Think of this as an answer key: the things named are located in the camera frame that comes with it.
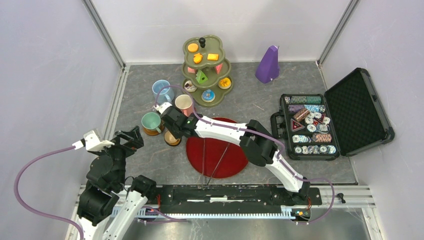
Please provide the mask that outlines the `small orange cup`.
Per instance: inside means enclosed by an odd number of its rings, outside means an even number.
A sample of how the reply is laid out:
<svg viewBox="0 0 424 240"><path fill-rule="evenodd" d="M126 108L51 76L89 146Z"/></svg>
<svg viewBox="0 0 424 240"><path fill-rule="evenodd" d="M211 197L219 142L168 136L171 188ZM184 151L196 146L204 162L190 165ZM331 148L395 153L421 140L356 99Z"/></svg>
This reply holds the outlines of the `small orange cup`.
<svg viewBox="0 0 424 240"><path fill-rule="evenodd" d="M164 134L164 139L175 140L177 138L170 131L166 131Z"/></svg>

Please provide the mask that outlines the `brown round coaster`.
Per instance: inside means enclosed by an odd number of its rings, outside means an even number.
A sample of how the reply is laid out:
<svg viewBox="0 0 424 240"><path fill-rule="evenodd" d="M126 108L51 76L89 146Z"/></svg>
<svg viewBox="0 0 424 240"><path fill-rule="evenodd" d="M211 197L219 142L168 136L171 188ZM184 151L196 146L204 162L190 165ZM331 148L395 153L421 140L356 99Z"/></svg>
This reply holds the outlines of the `brown round coaster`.
<svg viewBox="0 0 424 240"><path fill-rule="evenodd" d="M161 134L164 131L165 127L164 126L160 126L159 128L148 129L148 128L146 128L146 127L143 126L142 129L143 129L144 133L146 135L148 135L148 136L157 136L157 135Z"/></svg>

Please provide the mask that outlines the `mint green cup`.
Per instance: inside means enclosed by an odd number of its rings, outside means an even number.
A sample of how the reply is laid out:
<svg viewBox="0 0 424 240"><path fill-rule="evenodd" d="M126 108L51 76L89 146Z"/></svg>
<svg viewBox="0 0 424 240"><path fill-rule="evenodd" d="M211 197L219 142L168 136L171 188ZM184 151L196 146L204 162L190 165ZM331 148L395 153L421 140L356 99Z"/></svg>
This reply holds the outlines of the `mint green cup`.
<svg viewBox="0 0 424 240"><path fill-rule="evenodd" d="M161 117L155 112L146 113L141 119L142 127L147 129L158 129L162 126Z"/></svg>

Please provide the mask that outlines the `pink mug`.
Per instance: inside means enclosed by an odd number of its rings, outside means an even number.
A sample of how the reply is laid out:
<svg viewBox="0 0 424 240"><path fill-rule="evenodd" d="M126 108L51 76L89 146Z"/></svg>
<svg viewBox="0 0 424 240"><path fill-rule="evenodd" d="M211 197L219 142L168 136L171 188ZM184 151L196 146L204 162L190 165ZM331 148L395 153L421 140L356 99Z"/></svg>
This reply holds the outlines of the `pink mug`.
<svg viewBox="0 0 424 240"><path fill-rule="evenodd" d="M181 112L189 117L194 111L194 103L190 95L181 94L175 99L175 106L181 110Z"/></svg>

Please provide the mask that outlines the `light blue mug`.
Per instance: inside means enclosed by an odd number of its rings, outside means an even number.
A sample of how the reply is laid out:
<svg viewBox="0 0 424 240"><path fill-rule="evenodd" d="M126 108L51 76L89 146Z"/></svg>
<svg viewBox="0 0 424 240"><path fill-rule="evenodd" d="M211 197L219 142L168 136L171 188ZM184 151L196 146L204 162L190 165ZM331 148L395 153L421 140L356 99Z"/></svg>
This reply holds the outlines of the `light blue mug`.
<svg viewBox="0 0 424 240"><path fill-rule="evenodd" d="M161 105L165 102L168 102L170 104L173 103L175 94L173 92L173 88L169 87L171 84L164 79L161 80L157 80L153 85L152 85L152 92L153 95L155 97L155 99L157 100L157 104Z"/></svg>

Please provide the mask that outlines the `chocolate white tart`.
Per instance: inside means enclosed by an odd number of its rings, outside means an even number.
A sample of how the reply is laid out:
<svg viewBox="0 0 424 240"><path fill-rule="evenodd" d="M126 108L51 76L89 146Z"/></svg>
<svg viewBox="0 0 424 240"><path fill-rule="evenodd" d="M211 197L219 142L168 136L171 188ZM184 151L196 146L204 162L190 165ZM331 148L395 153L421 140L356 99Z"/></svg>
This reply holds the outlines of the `chocolate white tart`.
<svg viewBox="0 0 424 240"><path fill-rule="evenodd" d="M197 90L197 87L192 83L191 80L186 80L183 84L183 88L189 93L195 92Z"/></svg>

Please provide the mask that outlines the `blue frosted donut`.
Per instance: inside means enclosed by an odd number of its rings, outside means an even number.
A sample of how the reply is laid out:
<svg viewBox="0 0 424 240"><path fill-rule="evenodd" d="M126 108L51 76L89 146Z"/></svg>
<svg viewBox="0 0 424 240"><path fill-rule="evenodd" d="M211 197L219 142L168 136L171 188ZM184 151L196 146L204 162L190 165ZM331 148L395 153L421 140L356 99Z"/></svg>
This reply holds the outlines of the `blue frosted donut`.
<svg viewBox="0 0 424 240"><path fill-rule="evenodd" d="M215 100L215 98L216 98L216 94L211 89L205 90L201 95L201 99L206 103L213 102Z"/></svg>

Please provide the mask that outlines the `green cake slice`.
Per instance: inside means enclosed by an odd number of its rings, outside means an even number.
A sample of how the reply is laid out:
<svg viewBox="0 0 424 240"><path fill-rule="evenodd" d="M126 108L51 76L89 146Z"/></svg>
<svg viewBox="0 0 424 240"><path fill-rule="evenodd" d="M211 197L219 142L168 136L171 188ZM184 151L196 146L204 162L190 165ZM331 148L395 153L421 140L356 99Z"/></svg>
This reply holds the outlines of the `green cake slice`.
<svg viewBox="0 0 424 240"><path fill-rule="evenodd" d="M208 81L208 77L206 76L206 74L202 71L202 70L198 70L197 72L196 72L196 77L195 77L195 79L196 79L196 82L197 83L199 83L199 84L203 84L203 83L205 83L205 82L207 82Z"/></svg>

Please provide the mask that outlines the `pink strawberry cake slice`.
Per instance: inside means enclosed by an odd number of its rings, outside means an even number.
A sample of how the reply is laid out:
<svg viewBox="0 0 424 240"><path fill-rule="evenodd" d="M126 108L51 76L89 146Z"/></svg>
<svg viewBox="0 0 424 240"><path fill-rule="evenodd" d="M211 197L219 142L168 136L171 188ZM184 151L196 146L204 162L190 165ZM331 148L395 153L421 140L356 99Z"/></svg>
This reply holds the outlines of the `pink strawberry cake slice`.
<svg viewBox="0 0 424 240"><path fill-rule="evenodd" d="M222 67L223 67L223 64L222 64L222 63L221 63L221 64L219 64L219 65L216 65L216 66L214 67L215 72L216 72L217 74L219 74L219 73L221 72Z"/></svg>

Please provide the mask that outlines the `orange fish-shaped cookie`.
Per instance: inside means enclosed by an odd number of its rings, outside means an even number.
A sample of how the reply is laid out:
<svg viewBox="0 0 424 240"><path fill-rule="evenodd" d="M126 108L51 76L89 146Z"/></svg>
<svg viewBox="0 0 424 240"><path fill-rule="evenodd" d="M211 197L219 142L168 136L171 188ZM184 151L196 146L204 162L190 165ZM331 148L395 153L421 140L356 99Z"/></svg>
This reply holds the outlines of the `orange fish-shaped cookie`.
<svg viewBox="0 0 424 240"><path fill-rule="evenodd" d="M195 64L199 64L199 63L202 61L203 56L204 56L204 55L203 55L202 53L200 53L200 52L198 52L198 53L194 54L194 55L193 55L193 62L194 62Z"/></svg>

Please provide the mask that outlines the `square orange cracker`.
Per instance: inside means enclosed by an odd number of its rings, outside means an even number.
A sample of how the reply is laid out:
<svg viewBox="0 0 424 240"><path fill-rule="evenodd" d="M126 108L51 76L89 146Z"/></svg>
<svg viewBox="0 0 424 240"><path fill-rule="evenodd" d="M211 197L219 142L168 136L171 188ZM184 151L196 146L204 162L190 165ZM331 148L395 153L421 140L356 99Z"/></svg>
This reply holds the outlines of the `square orange cracker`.
<svg viewBox="0 0 424 240"><path fill-rule="evenodd" d="M208 61L218 61L219 60L220 55L217 53L209 53L207 55L207 60Z"/></svg>

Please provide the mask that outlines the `round orange cookie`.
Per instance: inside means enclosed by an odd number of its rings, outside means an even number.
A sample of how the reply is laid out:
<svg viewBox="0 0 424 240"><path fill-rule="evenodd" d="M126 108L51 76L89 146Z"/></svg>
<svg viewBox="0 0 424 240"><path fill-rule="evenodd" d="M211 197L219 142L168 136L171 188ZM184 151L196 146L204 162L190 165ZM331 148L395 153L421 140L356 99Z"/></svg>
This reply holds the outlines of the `round orange cookie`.
<svg viewBox="0 0 424 240"><path fill-rule="evenodd" d="M195 53L199 50L199 45L197 43L190 43L187 45L187 50L190 53Z"/></svg>

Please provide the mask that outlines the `orange round coaster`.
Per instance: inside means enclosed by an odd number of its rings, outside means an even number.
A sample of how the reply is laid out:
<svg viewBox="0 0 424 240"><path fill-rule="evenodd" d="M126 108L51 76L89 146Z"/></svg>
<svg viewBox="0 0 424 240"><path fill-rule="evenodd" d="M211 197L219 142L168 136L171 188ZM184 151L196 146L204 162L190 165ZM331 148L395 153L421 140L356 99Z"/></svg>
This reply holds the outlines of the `orange round coaster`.
<svg viewBox="0 0 424 240"><path fill-rule="evenodd" d="M177 139L174 139L174 140L165 138L164 141L168 146L171 146L171 147L176 147L176 146L180 145L180 143L181 143L180 138L177 138Z"/></svg>

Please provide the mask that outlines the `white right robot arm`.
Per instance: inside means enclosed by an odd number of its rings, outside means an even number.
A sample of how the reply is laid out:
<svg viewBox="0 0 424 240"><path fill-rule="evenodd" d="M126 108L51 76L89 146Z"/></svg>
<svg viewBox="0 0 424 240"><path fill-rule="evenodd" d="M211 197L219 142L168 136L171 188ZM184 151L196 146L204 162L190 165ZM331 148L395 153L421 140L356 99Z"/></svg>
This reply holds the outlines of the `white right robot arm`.
<svg viewBox="0 0 424 240"><path fill-rule="evenodd" d="M310 183L288 164L278 148L281 142L257 120L237 123L195 112L185 115L167 102L156 110L174 137L187 138L186 155L199 173L223 179L240 173L251 163L277 177L293 203L302 204L309 198Z"/></svg>

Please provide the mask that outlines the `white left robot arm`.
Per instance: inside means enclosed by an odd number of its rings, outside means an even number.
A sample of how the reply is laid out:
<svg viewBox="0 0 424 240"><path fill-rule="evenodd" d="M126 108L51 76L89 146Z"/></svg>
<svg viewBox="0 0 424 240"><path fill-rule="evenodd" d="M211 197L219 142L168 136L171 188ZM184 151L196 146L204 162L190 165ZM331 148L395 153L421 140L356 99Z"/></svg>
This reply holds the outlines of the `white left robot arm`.
<svg viewBox="0 0 424 240"><path fill-rule="evenodd" d="M139 126L114 135L113 139L104 140L93 129L73 144L76 149L85 148L96 155L86 174L86 186L77 208L82 240L121 240L142 206L157 198L157 183L139 175L132 180L121 210L108 222L120 199L118 194L124 190L126 159L144 146Z"/></svg>

